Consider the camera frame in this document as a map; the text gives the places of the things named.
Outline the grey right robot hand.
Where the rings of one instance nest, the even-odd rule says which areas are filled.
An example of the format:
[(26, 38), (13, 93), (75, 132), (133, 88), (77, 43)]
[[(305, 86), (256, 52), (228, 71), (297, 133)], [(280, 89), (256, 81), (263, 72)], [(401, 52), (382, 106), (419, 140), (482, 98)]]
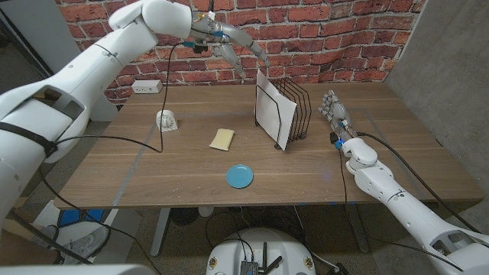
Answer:
[(323, 96), (319, 112), (326, 117), (339, 141), (346, 142), (357, 137), (350, 115), (332, 89)]

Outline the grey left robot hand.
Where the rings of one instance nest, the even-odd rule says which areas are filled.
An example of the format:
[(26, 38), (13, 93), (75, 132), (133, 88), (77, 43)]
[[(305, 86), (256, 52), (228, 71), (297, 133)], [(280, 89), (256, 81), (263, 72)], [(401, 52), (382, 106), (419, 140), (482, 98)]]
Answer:
[(232, 48), (232, 44), (245, 47), (258, 59), (264, 62), (266, 67), (270, 61), (262, 48), (253, 40), (250, 34), (230, 24), (215, 21), (210, 13), (192, 13), (192, 24), (190, 37), (193, 39), (193, 52), (202, 53), (208, 50), (208, 43), (214, 43), (221, 57), (240, 75), (245, 78), (246, 74), (238, 56)]

